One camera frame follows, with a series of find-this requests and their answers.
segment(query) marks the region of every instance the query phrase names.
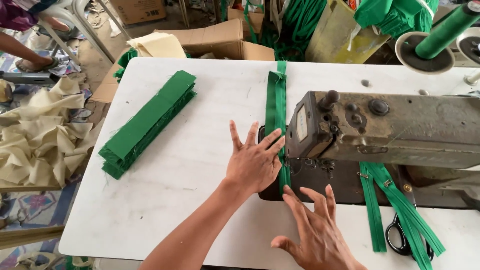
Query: industrial sewing machine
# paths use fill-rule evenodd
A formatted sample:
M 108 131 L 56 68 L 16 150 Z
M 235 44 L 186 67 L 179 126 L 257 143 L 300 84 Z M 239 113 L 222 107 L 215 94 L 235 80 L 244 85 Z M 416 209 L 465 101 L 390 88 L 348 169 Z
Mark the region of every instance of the industrial sewing machine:
M 299 187 L 331 184 L 337 203 L 364 204 L 358 161 L 369 161 L 385 163 L 398 188 L 413 187 L 419 207 L 480 209 L 480 172 L 461 170 L 480 164 L 480 98 L 309 91 L 285 137 L 302 201 Z M 406 165 L 410 187 L 398 185 L 395 164 Z M 278 180 L 259 196 L 281 200 Z

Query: cardboard box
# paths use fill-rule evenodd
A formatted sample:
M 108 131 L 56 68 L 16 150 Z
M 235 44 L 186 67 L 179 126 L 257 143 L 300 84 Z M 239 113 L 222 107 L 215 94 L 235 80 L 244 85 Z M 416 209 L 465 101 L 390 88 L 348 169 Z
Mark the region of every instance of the cardboard box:
M 241 3 L 241 0 L 231 0 L 229 8 L 227 10 L 228 20 L 235 20 L 241 19 L 242 27 L 243 27 L 243 36 L 249 37 L 250 36 L 250 28 L 248 26 L 247 21 L 245 20 L 245 16 L 243 11 L 232 8 L 235 3 Z M 255 12 L 248 13 L 248 20 L 250 25 L 253 28 L 253 32 L 259 34 L 262 30 L 262 23 L 264 22 L 265 14 L 262 12 L 262 9 L 257 8 Z
M 165 18 L 163 0 L 110 0 L 125 25 Z
M 242 40 L 240 19 L 199 29 L 155 30 L 155 32 L 175 35 L 182 47 L 194 58 L 211 52 L 217 59 L 227 57 L 233 60 L 275 61 L 273 49 Z M 113 73 L 119 68 L 120 66 L 115 62 L 90 100 L 112 102 L 118 88 L 117 79 L 113 77 Z

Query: white plastic chair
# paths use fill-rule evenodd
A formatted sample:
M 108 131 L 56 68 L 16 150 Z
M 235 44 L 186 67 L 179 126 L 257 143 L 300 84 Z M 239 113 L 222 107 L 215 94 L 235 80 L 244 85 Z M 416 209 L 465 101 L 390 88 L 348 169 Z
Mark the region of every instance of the white plastic chair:
M 60 0 L 57 3 L 51 5 L 48 9 L 40 13 L 40 17 L 43 15 L 48 15 L 54 18 L 60 18 L 72 22 L 78 30 L 85 35 L 86 39 L 92 44 L 92 46 L 102 55 L 102 57 L 108 60 L 110 63 L 115 62 L 115 58 L 110 54 L 108 49 L 105 47 L 103 42 L 96 35 L 95 30 L 90 25 L 90 23 L 84 17 L 85 6 L 89 0 Z M 126 36 L 127 39 L 130 39 L 127 32 L 123 26 L 115 19 L 110 10 L 107 9 L 102 0 L 98 0 L 98 3 L 103 7 L 107 14 L 111 17 L 113 22 L 119 27 L 120 31 Z M 49 24 L 39 20 L 39 24 L 45 28 L 45 30 L 52 36 L 52 38 L 58 43 L 58 45 L 70 56 L 70 58 L 78 65 L 80 61 L 78 58 L 71 52 L 65 42 L 63 42 L 60 37 L 55 33 L 55 31 L 50 27 Z

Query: white table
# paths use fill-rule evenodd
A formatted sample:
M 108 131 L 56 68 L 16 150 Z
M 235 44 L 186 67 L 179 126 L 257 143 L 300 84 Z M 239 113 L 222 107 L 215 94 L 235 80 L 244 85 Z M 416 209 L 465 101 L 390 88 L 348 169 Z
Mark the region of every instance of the white table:
M 173 119 L 120 180 L 101 169 L 99 149 L 178 70 L 195 76 L 198 95 Z M 134 58 L 111 104 L 75 199 L 59 251 L 66 255 L 143 260 L 190 215 L 225 176 L 232 142 L 229 119 L 244 140 L 251 123 L 264 124 L 267 76 L 275 62 Z M 453 68 L 437 76 L 403 66 L 287 63 L 287 122 L 307 90 L 431 95 L 479 89 L 463 82 L 475 68 Z M 362 79 L 371 81 L 364 87 Z M 380 207 L 386 227 L 394 211 Z M 480 213 L 418 209 L 446 252 L 435 270 L 474 269 L 480 262 Z M 338 205 L 337 224 L 355 257 L 370 270 L 417 269 L 392 250 L 372 252 L 364 206 Z M 214 242 L 206 265 L 299 269 L 284 251 L 270 248 L 277 235 L 298 240 L 295 221 L 283 202 L 251 196 Z

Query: purple clothing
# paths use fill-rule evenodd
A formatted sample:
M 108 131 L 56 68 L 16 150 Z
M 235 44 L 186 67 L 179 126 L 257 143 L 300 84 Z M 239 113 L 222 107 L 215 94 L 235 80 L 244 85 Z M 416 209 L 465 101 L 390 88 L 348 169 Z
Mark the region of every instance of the purple clothing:
M 12 0 L 0 0 L 0 27 L 26 31 L 38 23 L 38 17 L 22 9 Z

